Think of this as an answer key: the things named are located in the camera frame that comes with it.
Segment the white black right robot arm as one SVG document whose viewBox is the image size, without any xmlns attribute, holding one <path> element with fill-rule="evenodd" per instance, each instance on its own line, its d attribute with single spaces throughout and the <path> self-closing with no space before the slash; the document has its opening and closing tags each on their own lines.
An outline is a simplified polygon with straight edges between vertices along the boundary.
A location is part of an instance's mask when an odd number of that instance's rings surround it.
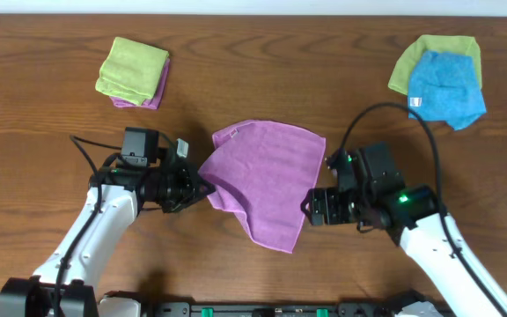
<svg viewBox="0 0 507 317">
<path fill-rule="evenodd" d="M 312 225 L 384 230 L 429 277 L 457 316 L 507 316 L 507 294 L 465 242 L 427 185 L 408 187 L 384 143 L 328 157 L 337 184 L 310 189 L 301 210 Z"/>
</svg>

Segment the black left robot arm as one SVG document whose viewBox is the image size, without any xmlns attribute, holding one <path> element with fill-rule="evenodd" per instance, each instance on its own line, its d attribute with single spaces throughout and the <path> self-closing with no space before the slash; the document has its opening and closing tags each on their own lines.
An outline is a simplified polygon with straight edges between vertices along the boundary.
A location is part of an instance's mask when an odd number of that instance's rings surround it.
<svg viewBox="0 0 507 317">
<path fill-rule="evenodd" d="M 28 278 L 11 277 L 0 291 L 0 316 L 162 316 L 159 304 L 134 293 L 95 289 L 123 233 L 146 203 L 180 212 L 214 192 L 187 159 L 182 139 L 126 128 L 121 146 L 101 166 L 92 165 L 87 197 L 65 237 Z"/>
</svg>

